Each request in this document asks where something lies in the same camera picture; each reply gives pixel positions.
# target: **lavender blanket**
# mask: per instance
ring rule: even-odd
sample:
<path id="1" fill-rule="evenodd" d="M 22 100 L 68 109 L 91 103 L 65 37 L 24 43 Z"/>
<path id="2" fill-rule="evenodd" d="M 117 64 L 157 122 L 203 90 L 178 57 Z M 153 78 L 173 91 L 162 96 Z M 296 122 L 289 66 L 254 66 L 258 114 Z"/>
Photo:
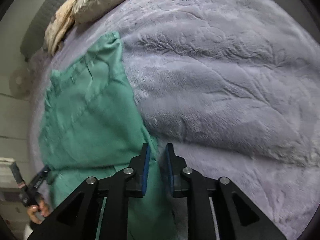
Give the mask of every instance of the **lavender blanket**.
<path id="1" fill-rule="evenodd" d="M 126 0 L 75 27 L 54 58 L 39 51 L 30 150 L 52 69 L 119 31 L 135 101 L 150 133 L 212 178 L 230 177 L 296 239 L 320 200 L 320 47 L 271 0 Z M 180 237 L 185 214 L 174 203 Z"/>

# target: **white wall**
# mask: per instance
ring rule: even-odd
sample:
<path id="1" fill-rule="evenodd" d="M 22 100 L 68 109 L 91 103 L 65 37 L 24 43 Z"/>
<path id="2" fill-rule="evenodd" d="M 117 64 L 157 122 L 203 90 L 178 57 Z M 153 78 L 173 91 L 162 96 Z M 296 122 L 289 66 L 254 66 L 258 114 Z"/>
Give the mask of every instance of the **white wall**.
<path id="1" fill-rule="evenodd" d="M 9 77 L 0 75 L 0 94 L 10 95 Z"/>
<path id="2" fill-rule="evenodd" d="M 29 102 L 11 98 L 7 78 L 0 77 L 0 157 L 13 158 L 18 164 L 22 177 L 28 183 L 33 172 L 30 165 L 27 132 L 30 115 Z M 0 191 L 17 188 L 10 170 L 0 171 Z M 0 201 L 0 215 L 7 222 L 17 239 L 23 239 L 25 225 L 29 222 L 26 208 L 20 202 Z"/>
<path id="3" fill-rule="evenodd" d="M 15 0 L 0 21 L 0 75 L 26 67 L 20 44 L 29 24 L 44 0 Z"/>

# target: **green towel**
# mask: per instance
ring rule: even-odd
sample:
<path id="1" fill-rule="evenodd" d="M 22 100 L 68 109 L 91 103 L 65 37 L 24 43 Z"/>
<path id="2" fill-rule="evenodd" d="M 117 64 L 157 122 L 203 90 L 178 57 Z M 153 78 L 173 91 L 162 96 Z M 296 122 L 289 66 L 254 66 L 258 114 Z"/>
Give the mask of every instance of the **green towel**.
<path id="1" fill-rule="evenodd" d="M 39 145 L 44 164 L 55 174 L 53 206 L 87 177 L 102 179 L 127 167 L 148 142 L 147 193 L 142 199 L 129 200 L 128 238 L 177 239 L 156 162 L 157 141 L 149 135 L 134 103 L 119 34 L 103 35 L 65 71 L 53 71 L 51 82 Z"/>

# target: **hand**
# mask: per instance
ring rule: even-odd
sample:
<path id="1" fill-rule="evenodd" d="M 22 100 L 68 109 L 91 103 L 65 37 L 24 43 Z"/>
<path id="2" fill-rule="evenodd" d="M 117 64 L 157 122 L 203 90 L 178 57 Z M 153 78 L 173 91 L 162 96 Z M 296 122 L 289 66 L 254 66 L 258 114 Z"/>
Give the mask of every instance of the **hand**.
<path id="1" fill-rule="evenodd" d="M 27 214 L 30 217 L 31 221 L 36 224 L 41 223 L 41 220 L 36 216 L 36 213 L 38 211 L 41 212 L 41 216 L 43 217 L 47 217 L 50 214 L 49 205 L 46 202 L 44 202 L 43 199 L 40 200 L 39 206 L 33 205 L 28 207 L 28 210 L 27 210 Z"/>

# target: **screw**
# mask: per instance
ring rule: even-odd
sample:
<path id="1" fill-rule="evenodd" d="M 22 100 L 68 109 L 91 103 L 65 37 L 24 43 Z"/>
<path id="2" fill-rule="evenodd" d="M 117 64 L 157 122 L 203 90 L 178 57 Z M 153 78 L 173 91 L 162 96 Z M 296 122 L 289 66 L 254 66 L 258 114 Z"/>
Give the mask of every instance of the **screw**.
<path id="1" fill-rule="evenodd" d="M 96 178 L 95 177 L 89 177 L 86 179 L 85 181 L 88 184 L 94 184 L 96 182 Z"/>
<path id="2" fill-rule="evenodd" d="M 190 174 L 190 173 L 192 172 L 192 169 L 189 168 L 189 167 L 185 167 L 185 168 L 182 169 L 182 171 L 183 171 L 184 173 L 186 173 L 186 174 Z"/>
<path id="3" fill-rule="evenodd" d="M 223 185 L 227 185 L 227 184 L 229 184 L 230 179 L 228 179 L 227 177 L 222 177 L 222 178 L 220 178 L 220 182 L 221 182 Z"/>
<path id="4" fill-rule="evenodd" d="M 125 173 L 125 174 L 132 174 L 133 172 L 134 172 L 134 170 L 133 170 L 133 168 L 125 168 L 124 170 L 123 170 L 123 172 Z"/>

